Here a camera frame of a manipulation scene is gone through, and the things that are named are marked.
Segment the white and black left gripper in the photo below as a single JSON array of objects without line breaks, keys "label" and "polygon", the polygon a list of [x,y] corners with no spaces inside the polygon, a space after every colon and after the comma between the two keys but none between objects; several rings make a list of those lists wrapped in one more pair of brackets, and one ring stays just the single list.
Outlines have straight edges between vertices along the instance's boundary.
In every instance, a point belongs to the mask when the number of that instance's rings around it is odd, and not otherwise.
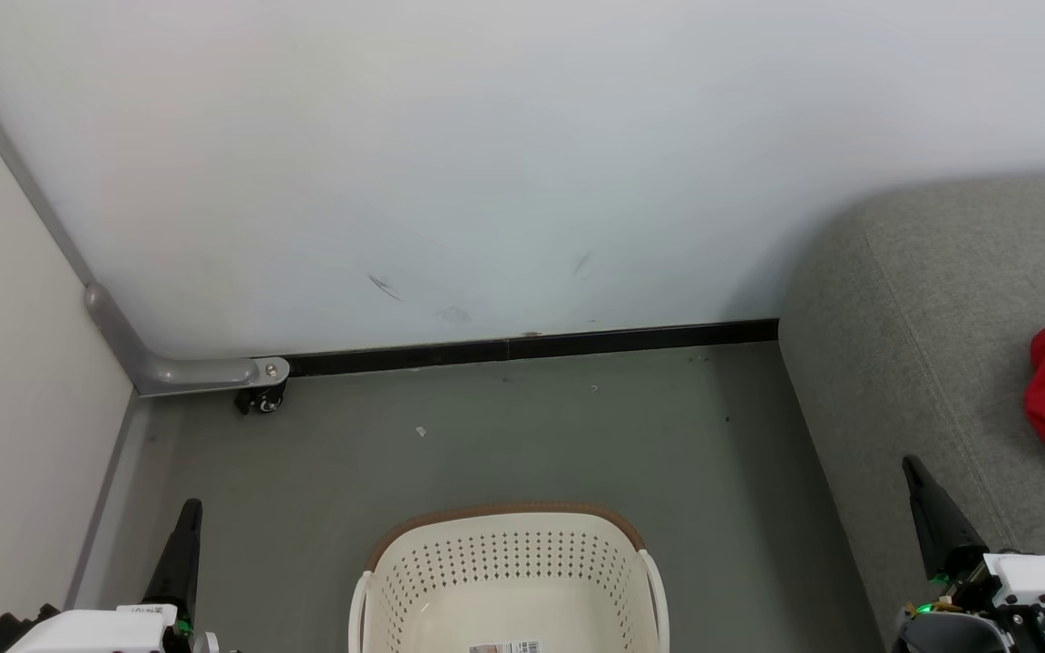
[{"label": "white and black left gripper", "polygon": [[42,608],[5,653],[192,653],[203,505],[185,502],[142,605],[113,610]]}]

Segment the white basket with brown rim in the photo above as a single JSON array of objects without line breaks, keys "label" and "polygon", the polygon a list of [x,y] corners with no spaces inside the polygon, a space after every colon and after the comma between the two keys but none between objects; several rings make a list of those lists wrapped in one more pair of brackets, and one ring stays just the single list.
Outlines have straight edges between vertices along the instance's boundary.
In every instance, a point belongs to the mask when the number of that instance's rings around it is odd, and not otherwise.
[{"label": "white basket with brown rim", "polygon": [[668,596],[634,524],[583,502],[514,502],[397,524],[351,599],[348,653],[670,653]]}]

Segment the small black caster wheel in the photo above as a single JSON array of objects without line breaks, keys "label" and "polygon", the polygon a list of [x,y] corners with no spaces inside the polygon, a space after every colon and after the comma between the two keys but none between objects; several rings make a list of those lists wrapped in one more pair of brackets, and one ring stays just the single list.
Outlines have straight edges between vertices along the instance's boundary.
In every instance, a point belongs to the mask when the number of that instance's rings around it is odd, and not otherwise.
[{"label": "small black caster wheel", "polygon": [[238,390],[233,400],[238,412],[249,414],[270,414],[277,412],[285,400],[287,381],[269,387],[251,387]]}]

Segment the grey fabric sofa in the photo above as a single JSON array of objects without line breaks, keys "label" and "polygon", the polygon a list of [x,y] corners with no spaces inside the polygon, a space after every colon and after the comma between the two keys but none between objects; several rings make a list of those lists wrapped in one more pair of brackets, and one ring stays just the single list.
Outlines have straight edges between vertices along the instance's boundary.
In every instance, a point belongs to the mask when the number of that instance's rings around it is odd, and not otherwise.
[{"label": "grey fabric sofa", "polygon": [[892,191],[810,249],[779,345],[878,628],[934,594],[903,477],[918,454],[991,549],[1045,553],[1024,413],[1045,327],[1045,173]]}]

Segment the black baseboard strip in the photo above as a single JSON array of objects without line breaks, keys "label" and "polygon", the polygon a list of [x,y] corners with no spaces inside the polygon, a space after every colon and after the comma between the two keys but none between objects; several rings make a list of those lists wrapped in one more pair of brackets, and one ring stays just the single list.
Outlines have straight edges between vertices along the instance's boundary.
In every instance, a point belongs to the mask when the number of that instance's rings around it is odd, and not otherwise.
[{"label": "black baseboard strip", "polygon": [[604,355],[693,346],[739,346],[777,339],[779,319],[754,319],[713,324],[663,326],[548,336],[469,340],[431,344],[308,353],[287,356],[291,377],[363,375],[364,373],[460,366],[496,362],[522,362],[567,356]]}]

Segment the grey partition floor rail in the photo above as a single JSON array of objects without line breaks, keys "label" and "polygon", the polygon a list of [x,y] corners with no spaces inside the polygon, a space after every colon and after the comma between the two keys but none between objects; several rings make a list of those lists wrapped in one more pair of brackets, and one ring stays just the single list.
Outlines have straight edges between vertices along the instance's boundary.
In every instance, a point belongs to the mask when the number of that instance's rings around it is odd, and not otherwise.
[{"label": "grey partition floor rail", "polygon": [[84,537],[69,594],[63,601],[66,609],[93,610],[104,605],[104,582],[111,574],[113,554],[119,546],[127,497],[132,493],[149,421],[150,407],[133,393],[104,471],[90,528]]}]

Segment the grey metal frame foot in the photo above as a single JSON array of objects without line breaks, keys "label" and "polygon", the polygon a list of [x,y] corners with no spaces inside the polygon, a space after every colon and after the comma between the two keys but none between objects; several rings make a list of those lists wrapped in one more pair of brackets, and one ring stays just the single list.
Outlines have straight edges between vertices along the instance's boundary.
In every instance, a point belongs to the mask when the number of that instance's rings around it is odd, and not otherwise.
[{"label": "grey metal frame foot", "polygon": [[285,358],[182,360],[150,350],[103,285],[84,287],[83,302],[104,343],[112,349],[134,389],[142,397],[187,395],[219,390],[269,388],[286,382]]}]

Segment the grey metal frame post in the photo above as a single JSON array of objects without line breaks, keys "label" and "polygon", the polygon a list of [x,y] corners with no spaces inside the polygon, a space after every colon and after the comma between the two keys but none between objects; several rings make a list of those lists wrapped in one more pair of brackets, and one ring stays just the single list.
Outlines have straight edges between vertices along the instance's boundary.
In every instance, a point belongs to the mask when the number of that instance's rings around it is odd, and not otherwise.
[{"label": "grey metal frame post", "polygon": [[1,122],[0,158],[5,163],[9,172],[11,172],[17,186],[20,187],[30,206],[33,207],[38,218],[43,221],[46,231],[53,237],[54,243],[57,244],[63,257],[69,263],[75,276],[79,278],[85,286],[94,284],[96,281],[95,274],[92,273],[90,265],[84,260],[82,252],[74,244],[70,232],[67,231],[67,228],[59,219],[59,215],[55,214],[53,203],[49,199],[46,199],[46,194],[41,189],[41,186],[38,185],[34,174],[29,170],[28,165],[25,164],[24,157],[18,153],[18,149],[11,142],[11,136],[8,135],[7,130]]}]

